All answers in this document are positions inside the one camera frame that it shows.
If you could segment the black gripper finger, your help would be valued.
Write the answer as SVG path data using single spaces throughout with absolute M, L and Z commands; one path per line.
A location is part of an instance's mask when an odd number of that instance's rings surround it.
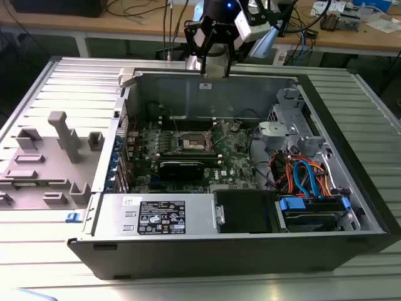
M 225 66 L 225 75 L 229 75 L 231 71 L 231 66 L 235 62 L 239 62 L 244 60 L 247 57 L 247 54 L 251 50 L 251 42 L 243 42 L 235 47 L 235 40 L 239 36 L 235 35 L 231 30 L 226 31 L 226 42 L 225 42 L 225 52 L 226 52 L 226 66 Z
M 198 32 L 204 35 L 200 46 L 195 42 L 195 35 Z M 206 57 L 209 52 L 209 18 L 202 18 L 199 21 L 187 20 L 184 24 L 184 33 L 189 48 L 189 54 L 200 58 L 200 73 L 206 74 Z

